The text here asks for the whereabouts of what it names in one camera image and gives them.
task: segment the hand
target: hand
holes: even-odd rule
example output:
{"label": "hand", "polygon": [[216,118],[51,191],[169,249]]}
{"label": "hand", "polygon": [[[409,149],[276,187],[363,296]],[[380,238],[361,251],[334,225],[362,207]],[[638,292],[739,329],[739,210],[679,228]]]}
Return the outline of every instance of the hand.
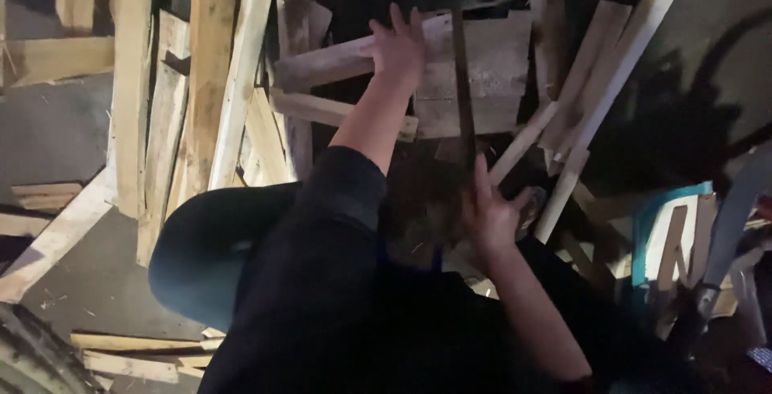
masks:
{"label": "hand", "polygon": [[394,30],[386,29],[378,21],[371,20],[370,29],[375,43],[362,48],[361,54],[373,58],[377,76],[412,94],[421,84],[426,67],[421,14],[413,7],[410,24],[407,25],[397,4],[392,2],[389,11]]}
{"label": "hand", "polygon": [[474,234],[477,250],[486,265],[495,263],[508,251],[516,250],[515,232],[520,211],[528,204],[532,190],[526,188],[512,201],[501,196],[488,176],[485,155],[475,161],[474,193],[462,193],[464,222]]}

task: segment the person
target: person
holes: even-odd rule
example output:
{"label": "person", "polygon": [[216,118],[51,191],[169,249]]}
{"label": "person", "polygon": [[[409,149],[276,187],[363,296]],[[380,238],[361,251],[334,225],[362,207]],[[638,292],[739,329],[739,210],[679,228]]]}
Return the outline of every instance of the person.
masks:
{"label": "person", "polygon": [[463,218],[499,300],[385,260],[378,207],[426,60],[418,10],[390,10],[362,49],[372,80],[302,186],[206,192],[161,232],[156,298],[228,332],[199,392],[699,391],[543,245],[515,242],[530,191],[504,200],[482,155]]}

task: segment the black sleeve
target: black sleeve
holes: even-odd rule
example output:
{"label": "black sleeve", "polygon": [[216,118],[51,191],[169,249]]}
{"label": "black sleeve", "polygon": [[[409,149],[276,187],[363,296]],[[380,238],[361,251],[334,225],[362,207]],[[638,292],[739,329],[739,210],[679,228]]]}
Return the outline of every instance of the black sleeve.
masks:
{"label": "black sleeve", "polygon": [[341,380],[372,308],[385,194],[385,177],[361,153],[323,152],[246,266],[233,326],[199,392],[316,391]]}

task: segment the concrete floor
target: concrete floor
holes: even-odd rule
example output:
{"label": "concrete floor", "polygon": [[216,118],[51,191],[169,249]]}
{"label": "concrete floor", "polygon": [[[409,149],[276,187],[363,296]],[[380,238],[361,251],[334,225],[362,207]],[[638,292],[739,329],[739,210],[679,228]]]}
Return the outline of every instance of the concrete floor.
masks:
{"label": "concrete floor", "polygon": [[[340,42],[365,34],[367,18],[383,18],[391,0],[318,1],[333,9],[332,33]],[[446,0],[395,1],[430,9]],[[567,0],[574,51],[596,1]],[[731,181],[742,153],[772,136],[767,104],[772,83],[766,78],[772,73],[770,7],[772,0],[675,0],[593,143],[586,173],[593,190],[625,192],[703,179],[726,186]],[[8,0],[10,39],[59,36],[53,0]],[[353,88],[349,100],[356,94]],[[0,106],[0,202],[14,202],[10,185],[93,176],[104,164],[110,104],[109,74],[10,90]],[[527,110],[527,104],[521,109]],[[330,135],[323,128],[314,130],[315,136]],[[398,150],[390,175],[397,211],[415,213],[427,198],[445,196],[431,183],[449,170],[424,165],[433,152],[426,143]],[[423,183],[416,183],[417,176],[423,176]],[[147,272],[134,264],[135,250],[135,221],[111,211],[23,303],[64,338],[72,329],[83,329],[199,339],[203,327],[164,310],[150,295]],[[181,378],[179,386],[118,378],[114,391],[195,390],[195,380]]]}

